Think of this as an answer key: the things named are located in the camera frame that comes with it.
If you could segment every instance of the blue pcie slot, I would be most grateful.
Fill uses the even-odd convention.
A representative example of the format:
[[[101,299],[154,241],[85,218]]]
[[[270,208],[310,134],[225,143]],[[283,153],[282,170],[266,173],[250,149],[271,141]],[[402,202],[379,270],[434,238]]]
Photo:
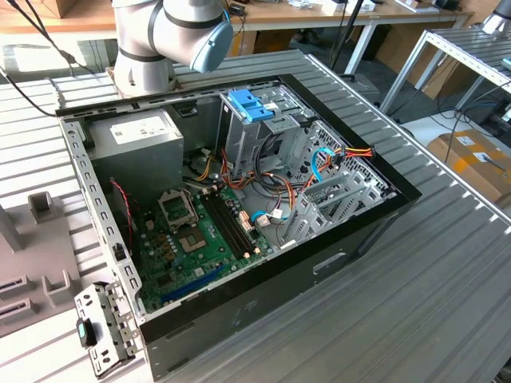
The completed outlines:
[[[218,267],[211,273],[203,275],[202,277],[181,286],[179,289],[174,290],[160,298],[161,303],[168,301],[175,301],[179,298],[184,297],[186,294],[191,293],[194,290],[199,290],[202,286],[207,285],[211,281],[214,281],[218,274],[224,269],[225,265]]]

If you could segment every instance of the red cable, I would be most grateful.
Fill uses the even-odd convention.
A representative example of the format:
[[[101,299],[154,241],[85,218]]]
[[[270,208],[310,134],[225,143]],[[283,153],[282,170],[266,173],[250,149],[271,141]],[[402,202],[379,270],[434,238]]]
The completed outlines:
[[[115,186],[117,188],[117,190],[119,190],[119,192],[122,195],[122,199],[125,201],[126,212],[128,213],[129,248],[131,249],[132,248],[132,242],[133,242],[133,229],[131,227],[132,216],[131,216],[131,211],[129,210],[128,196],[126,195],[125,191],[121,188],[120,184],[118,184],[117,182],[115,182],[113,180],[110,180],[110,183],[113,186]]]

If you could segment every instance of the metal rack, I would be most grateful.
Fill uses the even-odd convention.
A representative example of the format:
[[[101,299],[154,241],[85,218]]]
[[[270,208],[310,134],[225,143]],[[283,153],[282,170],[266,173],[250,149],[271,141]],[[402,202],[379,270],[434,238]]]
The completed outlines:
[[[415,85],[416,89],[423,88],[447,54],[480,75],[460,100],[457,108],[461,108],[470,99],[484,79],[497,86],[504,85],[502,88],[511,93],[511,71],[501,65],[503,58],[511,56],[511,32],[506,38],[495,38],[476,26],[459,30],[425,30],[382,102],[380,108],[382,113],[388,112],[428,44],[437,47],[438,52]]]

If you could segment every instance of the table leg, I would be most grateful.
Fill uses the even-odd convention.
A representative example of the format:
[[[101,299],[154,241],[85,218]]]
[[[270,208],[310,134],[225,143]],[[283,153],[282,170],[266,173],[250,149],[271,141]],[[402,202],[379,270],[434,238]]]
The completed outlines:
[[[456,20],[456,22],[453,24],[453,30],[463,27],[468,17],[463,16]],[[431,76],[433,75],[433,72],[437,70],[438,64],[440,63],[440,60],[442,59],[442,56],[444,55],[444,52],[441,50],[438,50],[436,54],[433,56],[433,59],[431,59],[430,63],[426,67],[426,70],[421,75],[421,78],[418,79],[417,84],[415,84],[416,89],[422,89],[424,85],[430,80]]]
[[[358,64],[360,63],[360,60],[362,60],[362,56],[366,51],[367,44],[369,44],[370,38],[373,36],[374,30],[376,30],[376,25],[371,24],[363,27],[357,46],[355,46],[355,50],[351,54],[350,62],[348,63],[344,73],[353,74],[356,72]]]
[[[421,78],[418,79],[417,84],[415,84],[416,89],[422,89],[424,88],[424,85],[430,80],[431,76],[433,75],[433,72],[437,70],[437,67],[440,65],[440,60],[445,55],[445,53],[442,50],[438,50],[433,58],[431,59],[430,63],[424,70],[424,73],[421,75]]]
[[[396,96],[398,95],[402,86],[405,84],[405,81],[410,75],[410,72],[414,68],[418,59],[421,57],[422,52],[424,52],[427,43],[427,33],[427,30],[422,33],[421,38],[418,39],[417,45],[415,46],[414,50],[412,50],[412,53],[408,57],[408,60],[406,60],[405,65],[401,69],[401,72],[392,84],[388,94],[385,96],[385,100],[383,100],[382,105],[380,106],[380,111],[382,113],[387,113],[391,105],[394,103]]]
[[[456,109],[463,108],[463,105],[472,97],[473,93],[479,88],[479,85],[485,80],[483,76],[479,76],[477,80],[472,84],[469,90],[466,91],[465,96],[461,98],[461,100],[456,105]]]

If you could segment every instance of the wooden table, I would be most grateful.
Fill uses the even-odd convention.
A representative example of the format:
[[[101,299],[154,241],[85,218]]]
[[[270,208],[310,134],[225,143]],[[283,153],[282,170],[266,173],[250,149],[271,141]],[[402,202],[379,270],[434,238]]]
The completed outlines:
[[[255,33],[259,30],[289,30],[298,28],[319,28],[339,26],[341,13],[327,15],[320,6],[309,10],[298,10],[287,1],[280,3],[256,2],[247,5],[245,33]],[[356,26],[363,26],[355,51],[347,66],[348,73],[354,73],[362,55],[369,43],[376,26],[381,24],[406,24],[419,22],[454,22],[453,28],[462,26],[470,12],[452,12],[441,10],[439,14],[414,14],[394,0],[386,0],[385,4],[376,6],[375,12],[360,14],[355,21]],[[54,39],[71,38],[73,40],[94,40],[116,38],[113,9],[106,0],[81,0],[66,15],[64,19],[44,18],[46,29]],[[232,18],[235,30],[241,27],[240,19]],[[234,45],[240,45],[242,34],[238,34]],[[0,10],[0,44],[34,43],[42,38],[34,34],[32,26],[14,11]],[[252,43],[255,39],[246,38],[244,44]],[[250,46],[240,47],[238,52],[250,53]]]

